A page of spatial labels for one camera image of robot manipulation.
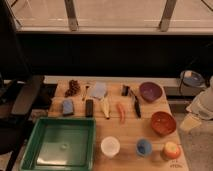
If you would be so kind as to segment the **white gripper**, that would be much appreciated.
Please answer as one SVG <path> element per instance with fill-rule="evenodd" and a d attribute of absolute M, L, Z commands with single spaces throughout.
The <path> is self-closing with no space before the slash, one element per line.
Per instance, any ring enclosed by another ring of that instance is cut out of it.
<path fill-rule="evenodd" d="M 183 121 L 180 124 L 180 129 L 185 132 L 190 132 L 192 129 L 200 126 L 202 121 L 193 114 L 189 113 L 185 116 Z"/>

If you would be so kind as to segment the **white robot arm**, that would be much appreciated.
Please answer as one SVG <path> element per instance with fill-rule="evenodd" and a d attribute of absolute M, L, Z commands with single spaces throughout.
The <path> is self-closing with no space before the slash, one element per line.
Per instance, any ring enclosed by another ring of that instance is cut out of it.
<path fill-rule="evenodd" d="M 186 107 L 187 115 L 180 124 L 180 129 L 190 132 L 200 126 L 203 121 L 213 119 L 213 76 L 210 78 L 210 86 L 200 92 Z"/>

